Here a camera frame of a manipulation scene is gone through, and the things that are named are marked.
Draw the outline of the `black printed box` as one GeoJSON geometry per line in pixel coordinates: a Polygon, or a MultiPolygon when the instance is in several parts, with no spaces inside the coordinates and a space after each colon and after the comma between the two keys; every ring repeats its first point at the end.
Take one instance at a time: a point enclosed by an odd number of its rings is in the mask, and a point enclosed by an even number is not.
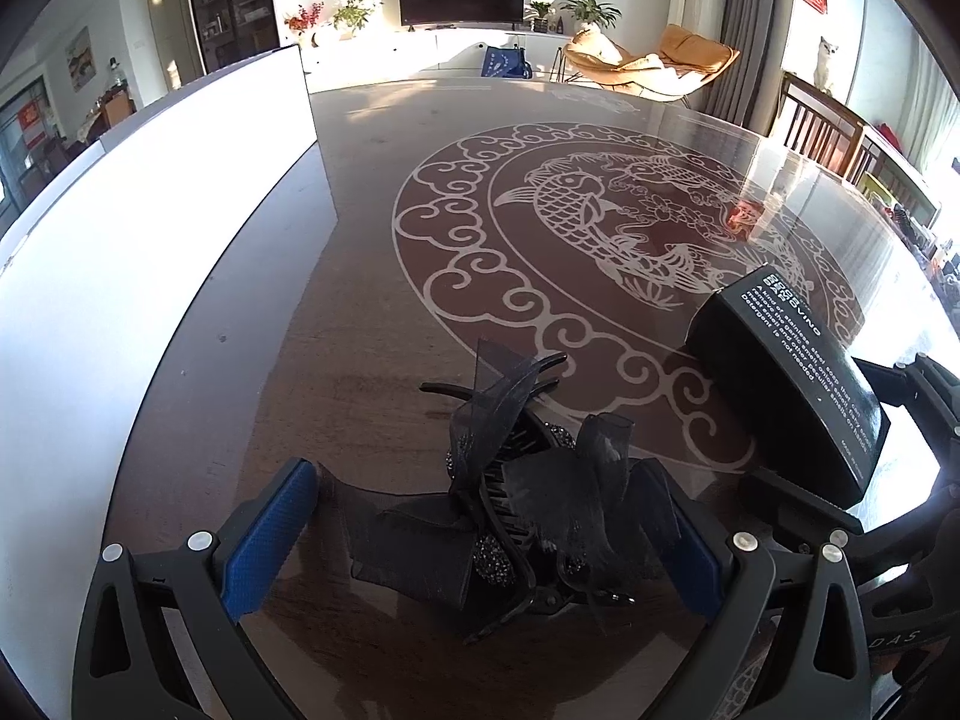
{"type": "Polygon", "coordinates": [[[835,333],[774,266],[711,294],[685,348],[755,439],[761,468],[841,509],[861,502],[889,417],[835,333]]]}

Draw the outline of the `white storage bin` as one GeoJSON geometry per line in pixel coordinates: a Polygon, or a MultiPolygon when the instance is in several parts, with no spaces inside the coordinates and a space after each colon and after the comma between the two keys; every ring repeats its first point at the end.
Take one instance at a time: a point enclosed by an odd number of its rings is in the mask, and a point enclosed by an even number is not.
{"type": "Polygon", "coordinates": [[[316,143],[299,50],[272,50],[107,132],[3,236],[2,655],[44,717],[70,712],[110,495],[164,351],[316,143]]]}

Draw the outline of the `wooden dining chair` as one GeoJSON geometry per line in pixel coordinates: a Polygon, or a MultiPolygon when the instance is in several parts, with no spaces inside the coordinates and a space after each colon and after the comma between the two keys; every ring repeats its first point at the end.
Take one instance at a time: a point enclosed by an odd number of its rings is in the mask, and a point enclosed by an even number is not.
{"type": "Polygon", "coordinates": [[[778,105],[768,138],[848,179],[867,122],[812,83],[781,73],[778,105]]]}

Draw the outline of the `white cat figurine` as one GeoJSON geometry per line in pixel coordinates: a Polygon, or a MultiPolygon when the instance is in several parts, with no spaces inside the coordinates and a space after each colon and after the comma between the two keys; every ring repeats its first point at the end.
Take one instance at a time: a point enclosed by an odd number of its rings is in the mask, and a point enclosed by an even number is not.
{"type": "Polygon", "coordinates": [[[818,91],[832,96],[833,94],[833,59],[838,52],[838,46],[830,43],[827,37],[818,39],[817,60],[814,68],[814,86],[818,91]]]}

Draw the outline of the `orange lounge chair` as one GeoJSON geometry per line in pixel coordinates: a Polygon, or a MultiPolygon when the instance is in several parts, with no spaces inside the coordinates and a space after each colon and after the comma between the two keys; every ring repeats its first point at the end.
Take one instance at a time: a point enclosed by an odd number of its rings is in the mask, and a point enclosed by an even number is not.
{"type": "Polygon", "coordinates": [[[740,57],[723,43],[669,23],[649,54],[631,54],[594,26],[563,47],[574,75],[613,91],[658,103],[678,103],[713,83],[740,57]]]}

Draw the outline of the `grey curtain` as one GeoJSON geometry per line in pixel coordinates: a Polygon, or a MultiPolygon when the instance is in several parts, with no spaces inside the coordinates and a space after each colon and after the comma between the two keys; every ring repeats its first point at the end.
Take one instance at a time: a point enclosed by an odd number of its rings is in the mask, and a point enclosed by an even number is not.
{"type": "Polygon", "coordinates": [[[709,85],[704,112],[729,124],[750,121],[775,21],[776,0],[726,0],[721,41],[739,53],[709,85]]]}

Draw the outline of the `green potted plant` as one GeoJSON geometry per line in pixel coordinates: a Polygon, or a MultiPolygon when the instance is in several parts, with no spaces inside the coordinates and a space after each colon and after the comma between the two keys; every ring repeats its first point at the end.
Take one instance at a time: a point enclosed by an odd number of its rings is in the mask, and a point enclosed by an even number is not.
{"type": "Polygon", "coordinates": [[[622,18],[619,7],[602,0],[558,0],[558,8],[569,15],[576,29],[610,29],[622,18]]]}

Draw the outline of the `red flower vase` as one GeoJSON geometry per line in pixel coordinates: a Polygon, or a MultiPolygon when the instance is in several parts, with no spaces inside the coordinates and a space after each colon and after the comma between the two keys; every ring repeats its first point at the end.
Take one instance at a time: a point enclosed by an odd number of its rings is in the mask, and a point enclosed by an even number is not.
{"type": "Polygon", "coordinates": [[[316,32],[322,21],[322,12],[324,4],[322,2],[313,2],[309,5],[299,5],[299,7],[285,16],[283,24],[288,32],[296,39],[299,47],[314,47],[316,45],[316,32]]]}

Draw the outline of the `blue shopping bag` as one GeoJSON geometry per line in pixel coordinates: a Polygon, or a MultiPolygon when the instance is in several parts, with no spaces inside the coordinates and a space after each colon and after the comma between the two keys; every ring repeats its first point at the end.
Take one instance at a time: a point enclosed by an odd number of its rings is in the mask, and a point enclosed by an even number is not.
{"type": "Polygon", "coordinates": [[[485,78],[509,78],[510,80],[530,80],[534,71],[526,59],[524,49],[519,46],[488,46],[483,55],[480,75],[485,78]]]}

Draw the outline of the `green plant on console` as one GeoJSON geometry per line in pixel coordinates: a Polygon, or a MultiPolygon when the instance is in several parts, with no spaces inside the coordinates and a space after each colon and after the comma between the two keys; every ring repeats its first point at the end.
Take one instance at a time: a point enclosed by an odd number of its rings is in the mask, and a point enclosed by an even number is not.
{"type": "Polygon", "coordinates": [[[380,8],[379,0],[343,0],[332,13],[332,26],[342,34],[356,34],[370,24],[380,8]]]}

